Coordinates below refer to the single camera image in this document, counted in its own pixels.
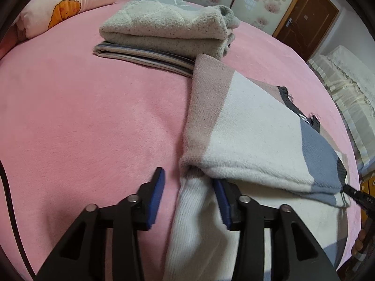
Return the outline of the person's right hand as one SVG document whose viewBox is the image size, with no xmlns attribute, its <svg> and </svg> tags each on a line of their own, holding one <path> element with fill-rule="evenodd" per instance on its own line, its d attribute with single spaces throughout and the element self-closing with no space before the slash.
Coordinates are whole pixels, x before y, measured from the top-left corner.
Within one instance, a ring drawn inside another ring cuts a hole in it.
<svg viewBox="0 0 375 281">
<path fill-rule="evenodd" d="M 353 258 L 357 258 L 360 251 L 364 248 L 363 240 L 367 235 L 367 230 L 369 229 L 371 222 L 372 220 L 368 218 L 366 221 L 362 223 L 361 230 L 359 231 L 358 237 L 356 238 L 355 243 L 352 247 Z"/>
</svg>

